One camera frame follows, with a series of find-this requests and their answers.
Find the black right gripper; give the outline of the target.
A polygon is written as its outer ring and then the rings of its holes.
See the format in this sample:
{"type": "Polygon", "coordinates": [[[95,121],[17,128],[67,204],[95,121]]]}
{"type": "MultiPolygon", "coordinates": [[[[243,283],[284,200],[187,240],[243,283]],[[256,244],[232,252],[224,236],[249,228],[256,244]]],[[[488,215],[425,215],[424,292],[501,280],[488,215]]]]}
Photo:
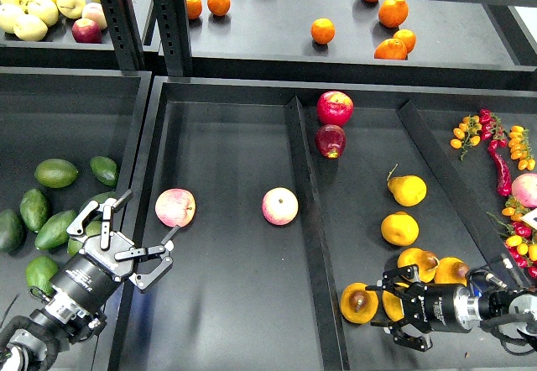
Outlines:
{"type": "MultiPolygon", "coordinates": [[[[470,290],[460,284],[423,284],[417,264],[385,271],[376,285],[367,285],[365,290],[389,292],[400,298],[404,320],[420,332],[468,333],[474,327],[469,310],[470,290]]],[[[384,329],[396,345],[428,351],[430,339],[405,332],[405,321],[370,321],[369,324],[384,329]]]]}

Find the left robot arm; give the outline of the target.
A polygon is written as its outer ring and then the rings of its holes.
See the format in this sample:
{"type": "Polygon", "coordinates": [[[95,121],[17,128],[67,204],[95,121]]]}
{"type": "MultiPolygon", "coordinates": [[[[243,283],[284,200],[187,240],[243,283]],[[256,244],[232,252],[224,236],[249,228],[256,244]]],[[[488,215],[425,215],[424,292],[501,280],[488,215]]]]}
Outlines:
{"type": "Polygon", "coordinates": [[[52,295],[31,287],[43,307],[13,317],[2,329],[3,370],[51,369],[59,353],[101,333],[107,324],[102,308],[124,282],[146,291],[171,269],[180,226],[173,226],[159,244],[141,248],[113,230],[114,215],[132,195],[126,191],[103,203],[91,200],[67,227],[81,249],[52,277],[52,295]]]}

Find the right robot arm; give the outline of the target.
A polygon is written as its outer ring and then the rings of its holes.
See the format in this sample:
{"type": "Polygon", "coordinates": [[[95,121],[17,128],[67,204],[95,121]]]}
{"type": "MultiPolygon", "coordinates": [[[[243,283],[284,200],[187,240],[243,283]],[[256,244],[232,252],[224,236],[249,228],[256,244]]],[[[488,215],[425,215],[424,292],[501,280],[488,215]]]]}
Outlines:
{"type": "Polygon", "coordinates": [[[376,285],[366,291],[390,293],[402,304],[400,320],[372,321],[392,335],[395,344],[420,352],[432,348],[432,332],[469,333],[474,327],[508,345],[530,346],[524,356],[536,351],[536,289],[510,289],[493,268],[498,265],[515,276],[514,261],[506,254],[467,273],[461,283],[425,283],[418,266],[411,264],[383,272],[376,285]]]}

